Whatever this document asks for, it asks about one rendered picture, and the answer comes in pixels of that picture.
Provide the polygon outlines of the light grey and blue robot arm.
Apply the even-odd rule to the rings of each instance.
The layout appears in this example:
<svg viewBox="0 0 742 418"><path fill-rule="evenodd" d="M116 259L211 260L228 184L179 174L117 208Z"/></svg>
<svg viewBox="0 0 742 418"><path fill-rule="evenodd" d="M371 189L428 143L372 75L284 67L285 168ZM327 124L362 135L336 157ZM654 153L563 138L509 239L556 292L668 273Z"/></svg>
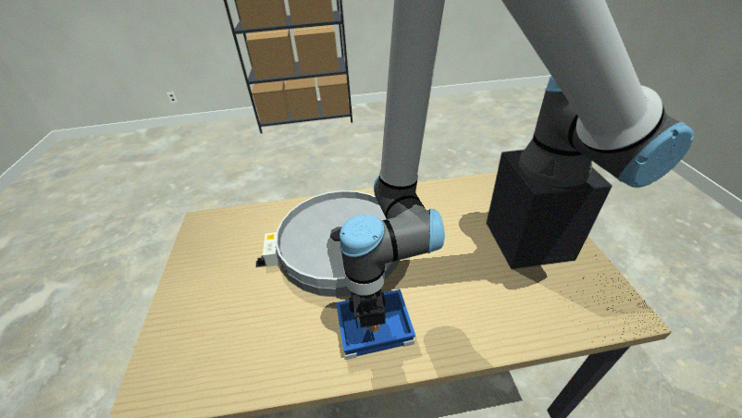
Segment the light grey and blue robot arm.
<svg viewBox="0 0 742 418"><path fill-rule="evenodd" d="M665 113L655 91L641 91L605 0L501 1L551 74L533 139L519 159L528 177L574 187L588 180L593 161L641 188L679 163L694 132ZM386 263L444 244L439 212L426 210L415 192L444 3L394 0L381 169L374 183L386 220L358 215L340 230L346 285L358 295L382 288Z"/></svg>

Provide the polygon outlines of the blue open crate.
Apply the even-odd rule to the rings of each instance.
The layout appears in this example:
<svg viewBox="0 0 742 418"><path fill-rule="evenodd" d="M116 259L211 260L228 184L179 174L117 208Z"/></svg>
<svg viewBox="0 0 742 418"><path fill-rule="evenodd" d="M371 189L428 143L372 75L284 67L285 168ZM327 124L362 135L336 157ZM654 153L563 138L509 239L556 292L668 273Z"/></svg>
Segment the blue open crate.
<svg viewBox="0 0 742 418"><path fill-rule="evenodd" d="M357 328L355 314L350 311L349 300L336 302L346 360L413 345L415 332L402 293L398 290L383 293L386 303L384 306L386 324L380 325L378 332L370 331L369 327L365 327L364 332L358 320Z"/></svg>

